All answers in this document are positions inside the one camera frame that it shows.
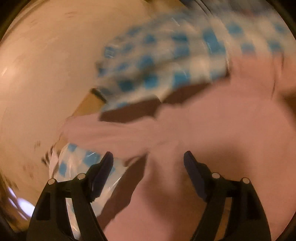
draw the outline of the pink garment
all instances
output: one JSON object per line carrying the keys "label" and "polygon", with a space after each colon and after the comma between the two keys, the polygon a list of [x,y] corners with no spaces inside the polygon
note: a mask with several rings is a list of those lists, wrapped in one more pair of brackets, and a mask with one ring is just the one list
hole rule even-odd
{"label": "pink garment", "polygon": [[105,229],[109,241],[184,241],[195,231],[205,203],[183,166],[183,154],[227,179],[252,181],[272,240],[296,210],[296,130],[280,100],[295,83],[292,59],[233,58],[230,82],[217,82],[183,105],[162,105],[155,118],[128,124],[69,119],[69,142],[128,162],[148,153],[143,179],[130,204]]}

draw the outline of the beige surface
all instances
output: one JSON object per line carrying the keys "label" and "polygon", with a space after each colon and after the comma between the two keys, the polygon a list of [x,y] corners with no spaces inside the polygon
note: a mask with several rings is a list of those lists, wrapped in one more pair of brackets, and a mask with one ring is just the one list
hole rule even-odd
{"label": "beige surface", "polygon": [[17,195],[36,203],[48,179],[40,159],[95,84],[104,44],[153,12],[180,5],[44,0],[20,13],[0,43],[0,169]]}

